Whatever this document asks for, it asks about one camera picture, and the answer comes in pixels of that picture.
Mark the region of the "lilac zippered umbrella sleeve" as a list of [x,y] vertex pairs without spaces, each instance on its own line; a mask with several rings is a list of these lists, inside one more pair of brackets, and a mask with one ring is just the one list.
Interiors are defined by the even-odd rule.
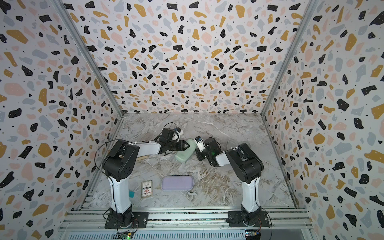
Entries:
[[166,176],[162,181],[163,191],[190,191],[194,187],[191,176]]

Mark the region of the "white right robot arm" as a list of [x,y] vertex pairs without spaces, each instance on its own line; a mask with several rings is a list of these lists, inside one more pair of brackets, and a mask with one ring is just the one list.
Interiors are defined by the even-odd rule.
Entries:
[[264,164],[247,143],[226,151],[221,150],[220,144],[213,137],[203,140],[200,136],[194,139],[197,144],[195,152],[198,160],[207,160],[212,167],[231,165],[234,173],[242,182],[242,210],[247,215],[259,214],[262,210],[259,201],[259,182],[264,170]]

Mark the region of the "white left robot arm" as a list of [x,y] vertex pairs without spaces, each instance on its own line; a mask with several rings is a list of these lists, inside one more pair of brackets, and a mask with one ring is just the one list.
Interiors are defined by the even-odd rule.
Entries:
[[110,182],[113,213],[122,215],[131,211],[129,176],[134,170],[137,158],[181,152],[191,148],[191,144],[181,140],[181,133],[180,128],[164,128],[154,140],[130,142],[116,139],[112,141],[114,145],[103,160],[102,169]]

